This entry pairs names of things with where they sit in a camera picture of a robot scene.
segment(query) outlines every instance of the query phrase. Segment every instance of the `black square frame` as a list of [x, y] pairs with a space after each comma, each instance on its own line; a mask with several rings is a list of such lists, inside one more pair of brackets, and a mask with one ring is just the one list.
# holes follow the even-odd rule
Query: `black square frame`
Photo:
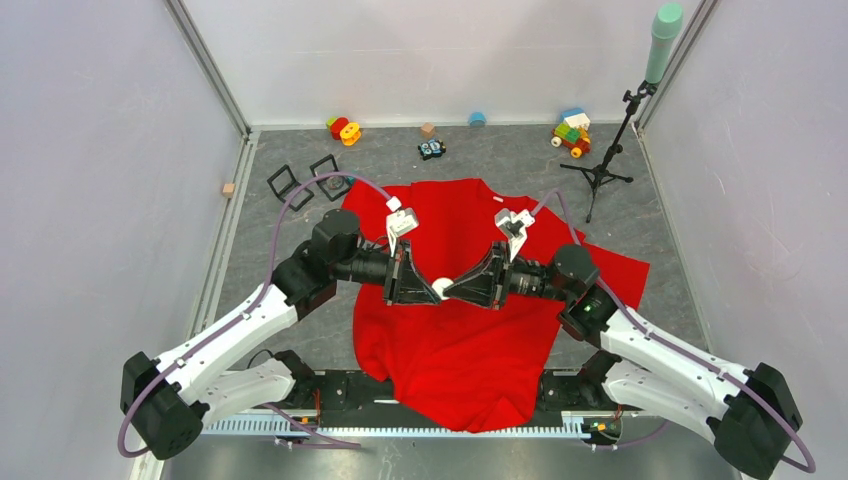
[[[277, 190], [276, 188], [274, 188], [274, 180], [276, 180], [277, 177], [279, 177], [280, 175], [282, 175], [284, 173], [289, 174], [289, 179], [290, 179], [289, 183], [287, 183], [286, 186], [283, 187], [282, 190]], [[266, 182], [268, 182], [268, 186], [271, 187], [271, 191], [274, 192], [274, 196], [277, 197], [277, 199], [279, 201], [283, 202], [283, 203], [285, 203], [285, 201], [286, 201], [286, 195], [288, 195], [292, 190], [294, 190], [295, 188], [300, 186], [300, 182], [298, 182], [297, 179], [294, 178], [294, 173], [291, 171], [291, 167], [289, 167], [288, 164], [283, 165], [282, 168], [280, 168], [279, 170], [274, 172], [273, 175], [268, 177], [268, 180], [266, 180]], [[303, 206], [306, 205], [306, 203], [308, 201], [312, 200], [312, 197], [315, 196], [315, 194], [312, 193], [312, 190], [307, 188], [307, 189], [305, 189], [305, 191], [306, 191], [306, 197], [303, 200], [301, 200], [301, 202], [298, 203], [297, 205], [295, 205], [294, 203], [292, 203], [292, 205], [291, 205], [291, 209], [294, 210], [295, 212], [300, 211], [300, 209], [303, 208]]]
[[[322, 158], [321, 160], [318, 160], [317, 162], [315, 162], [315, 163], [313, 163], [312, 165], [309, 166], [309, 169], [312, 170], [312, 176], [317, 177], [318, 172], [316, 170], [318, 169], [318, 167], [320, 167], [321, 165], [323, 165], [327, 162], [333, 163], [333, 170], [332, 171], [334, 171], [334, 172], [339, 171], [339, 164], [336, 163], [336, 157], [334, 157], [333, 154], [331, 153], [331, 154], [327, 155], [326, 157]], [[345, 187], [340, 189], [339, 191], [337, 191], [335, 194], [330, 193], [330, 190], [325, 185], [327, 180], [329, 180], [329, 179], [325, 178], [323, 180], [318, 180], [318, 188], [320, 188], [321, 191], [324, 192], [324, 195], [326, 195], [327, 198], [329, 198], [331, 202], [335, 202], [336, 200], [342, 198], [351, 189], [350, 182], [348, 182], [347, 179], [345, 178], [344, 179]]]

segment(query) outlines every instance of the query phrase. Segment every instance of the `wall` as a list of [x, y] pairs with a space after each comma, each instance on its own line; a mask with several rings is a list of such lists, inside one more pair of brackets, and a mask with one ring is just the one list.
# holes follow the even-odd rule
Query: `wall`
[[0, 478], [126, 478], [121, 367], [186, 335], [239, 138], [162, 2], [4, 2], [0, 39]]
[[185, 3], [251, 124], [375, 125], [621, 120], [665, 1]]
[[722, 2], [646, 130], [715, 349], [784, 373], [821, 480], [848, 468], [846, 20]]

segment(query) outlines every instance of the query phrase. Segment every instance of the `red fabric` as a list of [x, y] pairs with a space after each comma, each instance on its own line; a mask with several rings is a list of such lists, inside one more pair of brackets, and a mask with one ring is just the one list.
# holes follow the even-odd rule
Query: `red fabric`
[[[536, 205], [528, 197], [499, 196], [479, 179], [386, 190], [418, 216], [421, 225], [404, 238], [411, 242], [415, 265], [431, 283], [465, 273], [492, 242], [504, 240], [494, 224], [500, 209], [518, 212]], [[359, 215], [369, 240], [385, 235], [385, 200], [371, 188], [357, 183], [343, 208]], [[542, 263], [561, 245], [573, 243], [565, 223], [547, 208], [528, 234], [521, 255]], [[622, 301], [638, 306], [648, 264], [586, 246]], [[511, 295], [500, 311], [458, 300], [388, 307], [382, 287], [364, 285], [353, 311], [354, 349], [364, 371], [381, 381], [391, 378], [395, 398], [436, 423], [470, 432], [506, 428], [533, 414], [537, 382], [559, 331], [561, 310], [559, 302], [518, 295]]]

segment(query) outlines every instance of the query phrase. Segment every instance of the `tripod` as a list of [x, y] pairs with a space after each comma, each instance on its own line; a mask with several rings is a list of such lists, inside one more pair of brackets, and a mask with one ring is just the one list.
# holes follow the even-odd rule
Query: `tripod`
[[636, 95], [633, 95], [630, 90], [624, 93], [623, 102], [630, 102], [627, 104], [627, 110], [624, 117], [624, 121], [621, 122], [621, 128], [618, 129], [618, 134], [615, 136], [615, 140], [612, 141], [612, 145], [607, 148], [606, 154], [604, 154], [603, 162], [595, 165], [592, 168], [586, 167], [578, 167], [576, 165], [566, 165], [561, 163], [559, 166], [562, 168], [567, 168], [568, 170], [577, 170], [583, 174], [583, 177], [589, 182], [589, 188], [592, 189], [592, 204], [589, 206], [589, 214], [586, 215], [586, 223], [592, 221], [592, 210], [595, 208], [595, 196], [598, 194], [598, 189], [601, 188], [602, 185], [606, 185], [614, 180], [624, 180], [624, 183], [633, 182], [633, 177], [625, 177], [623, 175], [617, 175], [615, 173], [611, 173], [607, 170], [610, 162], [612, 161], [612, 157], [614, 157], [617, 153], [621, 153], [624, 151], [624, 148], [618, 143], [621, 140], [621, 135], [624, 133], [624, 129], [627, 127], [627, 124], [630, 123], [630, 117], [636, 114], [639, 110], [639, 104], [642, 102], [642, 99], [653, 95], [657, 91], [657, 85], [654, 83], [648, 83], [646, 81], [642, 81], [642, 84], [639, 85], [639, 89], [636, 91]]

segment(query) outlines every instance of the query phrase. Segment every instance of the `gray mat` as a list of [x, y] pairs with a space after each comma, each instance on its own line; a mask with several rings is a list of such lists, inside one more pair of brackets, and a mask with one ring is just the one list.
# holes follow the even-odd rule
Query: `gray mat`
[[[218, 306], [218, 317], [243, 301], [264, 278], [271, 228], [281, 203], [265, 179], [282, 165], [291, 165], [301, 181], [310, 178], [309, 165], [328, 153], [342, 170], [350, 170], [380, 185], [408, 184], [420, 180], [480, 177], [496, 192], [540, 198], [551, 188], [565, 190], [587, 241], [651, 264], [640, 313], [672, 334], [700, 348], [704, 335], [695, 316], [680, 261], [668, 232], [657, 192], [635, 135], [627, 131], [624, 153], [616, 156], [611, 171], [635, 177], [631, 184], [614, 182], [601, 188], [592, 223], [583, 218], [589, 207], [589, 188], [579, 172], [559, 167], [561, 162], [593, 166], [614, 137], [617, 126], [592, 125], [594, 150], [579, 160], [564, 147], [550, 145], [550, 126], [440, 127], [448, 153], [422, 162], [416, 145], [417, 128], [384, 128], [363, 131], [353, 147], [344, 147], [326, 130], [263, 132], [259, 137], [247, 185], [232, 254]], [[330, 202], [317, 189], [303, 210], [284, 222], [277, 260], [307, 239], [314, 225], [342, 200]], [[558, 205], [549, 205], [560, 213]], [[268, 339], [259, 348], [295, 350], [315, 369], [356, 369], [351, 339], [351, 312], [358, 286], [339, 282], [338, 294], [304, 321]], [[579, 367], [593, 353], [590, 346], [560, 332], [551, 351], [549, 368]], [[243, 359], [238, 368], [246, 365]]]

